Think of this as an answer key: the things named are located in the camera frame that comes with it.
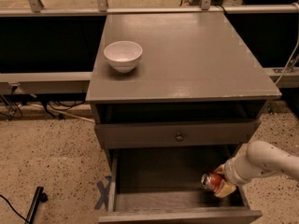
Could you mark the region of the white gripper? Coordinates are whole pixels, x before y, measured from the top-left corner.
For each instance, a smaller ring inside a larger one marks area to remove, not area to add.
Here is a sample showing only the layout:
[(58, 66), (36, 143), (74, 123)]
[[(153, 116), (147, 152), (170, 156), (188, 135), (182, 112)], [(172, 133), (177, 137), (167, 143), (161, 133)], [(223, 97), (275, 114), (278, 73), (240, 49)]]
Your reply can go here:
[(236, 186), (243, 186), (249, 182), (245, 178), (245, 175), (241, 174), (241, 172), (245, 170), (246, 163), (247, 161), (244, 155), (233, 157), (224, 163), (224, 165), (221, 164), (213, 171), (214, 174), (224, 175), (228, 181), (221, 181), (214, 193), (216, 197), (225, 198), (235, 192)]

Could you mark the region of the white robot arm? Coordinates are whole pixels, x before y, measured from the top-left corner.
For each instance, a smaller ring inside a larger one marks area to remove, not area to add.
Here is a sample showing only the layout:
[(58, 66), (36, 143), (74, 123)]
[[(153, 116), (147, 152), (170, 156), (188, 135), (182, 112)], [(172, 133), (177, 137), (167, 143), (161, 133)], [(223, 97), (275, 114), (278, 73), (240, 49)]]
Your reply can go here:
[(222, 172), (224, 178), (215, 196), (224, 198), (232, 194), (237, 187), (256, 178), (287, 175), (299, 181), (299, 157), (265, 141), (254, 141), (248, 144), (243, 155), (229, 159), (220, 165), (216, 172)]

